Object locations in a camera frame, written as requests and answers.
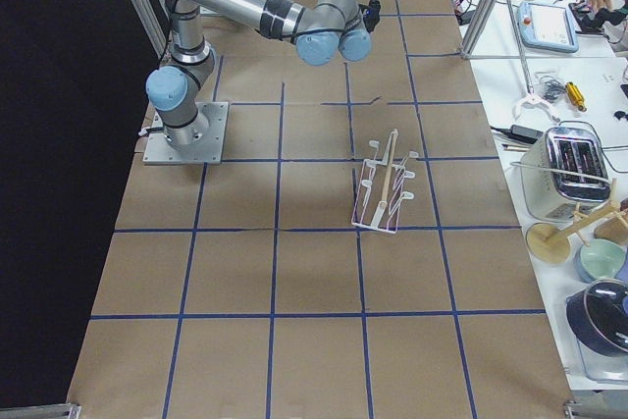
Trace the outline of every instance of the metal base plate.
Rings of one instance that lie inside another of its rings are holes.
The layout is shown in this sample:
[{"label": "metal base plate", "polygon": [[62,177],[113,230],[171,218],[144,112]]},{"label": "metal base plate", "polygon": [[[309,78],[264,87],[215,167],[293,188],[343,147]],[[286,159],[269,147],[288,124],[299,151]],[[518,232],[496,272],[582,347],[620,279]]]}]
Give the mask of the metal base plate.
[{"label": "metal base plate", "polygon": [[[170,145],[162,132],[154,132],[148,136],[144,164],[220,164],[223,158],[229,102],[197,102],[196,105],[199,112],[209,120],[209,129],[204,137],[190,146],[175,148]],[[156,113],[152,127],[162,128],[163,126],[159,114]]]}]

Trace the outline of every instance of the black curtain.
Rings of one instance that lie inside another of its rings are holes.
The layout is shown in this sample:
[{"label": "black curtain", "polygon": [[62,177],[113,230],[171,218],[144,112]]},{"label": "black curtain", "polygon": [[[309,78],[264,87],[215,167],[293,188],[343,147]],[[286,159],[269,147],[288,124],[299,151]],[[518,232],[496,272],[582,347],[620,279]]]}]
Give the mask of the black curtain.
[{"label": "black curtain", "polygon": [[0,0],[0,407],[65,402],[157,56],[130,0]]}]

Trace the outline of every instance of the silver toaster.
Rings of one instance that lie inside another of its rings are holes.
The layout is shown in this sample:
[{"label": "silver toaster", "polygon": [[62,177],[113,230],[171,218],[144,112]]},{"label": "silver toaster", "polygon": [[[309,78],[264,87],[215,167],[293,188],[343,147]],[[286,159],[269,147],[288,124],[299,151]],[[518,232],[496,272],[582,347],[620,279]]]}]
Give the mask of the silver toaster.
[{"label": "silver toaster", "polygon": [[[607,179],[602,146],[590,131],[550,128],[523,155],[524,166],[570,171]],[[539,220],[567,221],[576,204],[587,213],[610,197],[610,184],[584,176],[521,168],[526,206]]]}]

